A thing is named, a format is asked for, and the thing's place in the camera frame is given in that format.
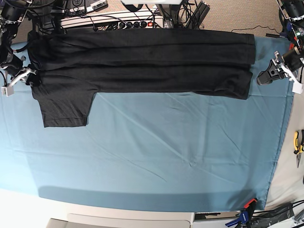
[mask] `blue fabric sheet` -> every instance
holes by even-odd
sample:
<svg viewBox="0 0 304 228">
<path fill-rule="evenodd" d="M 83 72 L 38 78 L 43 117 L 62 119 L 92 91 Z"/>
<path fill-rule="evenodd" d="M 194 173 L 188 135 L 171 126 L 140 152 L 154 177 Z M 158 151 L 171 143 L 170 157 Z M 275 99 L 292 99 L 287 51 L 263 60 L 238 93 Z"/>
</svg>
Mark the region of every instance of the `blue fabric sheet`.
<svg viewBox="0 0 304 228">
<path fill-rule="evenodd" d="M 117 209 L 230 211 L 254 197 L 263 209 L 293 95 L 288 80 L 256 83 L 288 42 L 256 38 L 256 48 L 245 101 L 99 93 L 86 127 L 44 128 L 18 83 L 0 98 L 0 188 Z"/>
</svg>

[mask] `folded black shirt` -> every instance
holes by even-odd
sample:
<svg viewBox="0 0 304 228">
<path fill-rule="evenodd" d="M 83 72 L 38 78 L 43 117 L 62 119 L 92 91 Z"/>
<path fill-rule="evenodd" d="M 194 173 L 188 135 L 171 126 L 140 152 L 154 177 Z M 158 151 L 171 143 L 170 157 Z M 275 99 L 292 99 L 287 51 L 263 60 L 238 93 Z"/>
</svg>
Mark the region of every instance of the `folded black shirt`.
<svg viewBox="0 0 304 228">
<path fill-rule="evenodd" d="M 253 35 L 123 29 L 41 36 L 28 49 L 45 127 L 86 125 L 97 92 L 195 92 L 247 99 Z"/>
</svg>

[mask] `pliers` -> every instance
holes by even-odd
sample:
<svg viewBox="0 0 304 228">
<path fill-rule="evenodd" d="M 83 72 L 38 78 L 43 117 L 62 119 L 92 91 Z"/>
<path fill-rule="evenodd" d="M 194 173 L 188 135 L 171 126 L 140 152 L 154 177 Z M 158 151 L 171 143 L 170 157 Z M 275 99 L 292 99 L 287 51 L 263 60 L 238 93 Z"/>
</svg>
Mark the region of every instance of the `pliers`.
<svg viewBox="0 0 304 228">
<path fill-rule="evenodd" d="M 296 166 L 299 168 L 300 160 L 301 160 L 301 155 L 303 152 L 303 147 L 304 147 L 304 130 L 301 130 L 301 143 L 299 144 L 299 132 L 296 131 L 294 133 L 294 154 L 296 154 Z"/>
</svg>

